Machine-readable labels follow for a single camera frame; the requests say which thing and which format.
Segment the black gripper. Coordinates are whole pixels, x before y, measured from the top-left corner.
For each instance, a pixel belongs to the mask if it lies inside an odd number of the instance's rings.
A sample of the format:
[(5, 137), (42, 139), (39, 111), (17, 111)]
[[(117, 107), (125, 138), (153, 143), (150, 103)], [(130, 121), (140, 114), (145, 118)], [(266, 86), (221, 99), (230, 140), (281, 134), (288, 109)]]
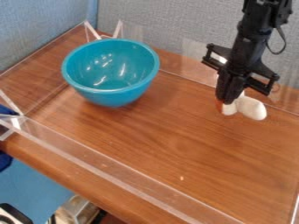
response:
[(217, 71), (216, 98), (224, 104), (230, 104), (245, 88), (269, 95), (278, 80), (278, 75), (262, 64), (261, 59), (250, 61), (245, 53), (249, 53), (249, 50), (206, 44), (201, 62)]

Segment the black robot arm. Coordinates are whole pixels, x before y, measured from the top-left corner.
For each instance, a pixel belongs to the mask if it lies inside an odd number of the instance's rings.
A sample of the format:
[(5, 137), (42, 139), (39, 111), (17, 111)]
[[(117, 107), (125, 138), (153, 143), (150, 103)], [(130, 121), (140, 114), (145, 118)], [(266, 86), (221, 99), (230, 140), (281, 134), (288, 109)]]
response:
[(217, 71), (216, 99), (229, 105), (245, 88), (268, 95), (280, 76), (262, 64), (261, 56), (272, 31), (282, 42), (281, 25), (293, 13), (292, 0), (244, 0), (242, 18), (230, 48), (206, 44), (201, 62)]

